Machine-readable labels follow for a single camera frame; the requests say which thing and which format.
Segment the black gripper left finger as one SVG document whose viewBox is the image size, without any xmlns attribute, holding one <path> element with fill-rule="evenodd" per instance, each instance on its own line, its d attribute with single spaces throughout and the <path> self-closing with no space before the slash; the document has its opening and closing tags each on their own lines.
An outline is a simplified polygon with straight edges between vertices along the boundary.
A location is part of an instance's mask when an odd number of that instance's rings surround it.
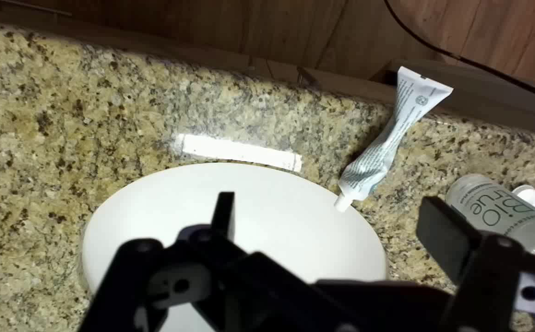
<svg viewBox="0 0 535 332">
<path fill-rule="evenodd" d="M 207 226 L 185 228 L 165 248 L 124 242 L 80 325 L 80 332 L 161 332 L 171 311 L 191 305 L 217 332 L 257 332 L 254 300 L 237 279 L 246 253 L 233 244 L 235 194 L 220 193 Z"/>
</svg>

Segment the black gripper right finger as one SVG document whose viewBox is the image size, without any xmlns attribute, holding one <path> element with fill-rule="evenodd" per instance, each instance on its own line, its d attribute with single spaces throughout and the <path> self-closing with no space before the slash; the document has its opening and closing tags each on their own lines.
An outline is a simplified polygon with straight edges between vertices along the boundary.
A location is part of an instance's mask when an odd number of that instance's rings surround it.
<svg viewBox="0 0 535 332">
<path fill-rule="evenodd" d="M 516 312 L 535 322 L 535 255 L 517 240 L 477 231 L 442 198 L 421 202 L 416 235 L 457 287 L 444 331 L 512 332 Z"/>
</svg>

